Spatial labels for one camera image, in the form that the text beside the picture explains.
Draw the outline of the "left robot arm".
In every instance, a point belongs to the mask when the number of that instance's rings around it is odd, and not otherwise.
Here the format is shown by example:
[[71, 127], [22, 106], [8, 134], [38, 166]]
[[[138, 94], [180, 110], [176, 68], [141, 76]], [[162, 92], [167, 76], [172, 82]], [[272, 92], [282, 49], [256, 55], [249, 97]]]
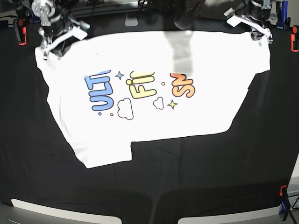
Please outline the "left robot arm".
[[272, 43], [273, 37], [270, 31], [269, 19], [271, 17], [271, 0], [245, 0], [245, 7], [248, 9], [244, 13], [244, 19], [250, 21], [251, 38], [254, 41], [267, 37], [268, 43]]

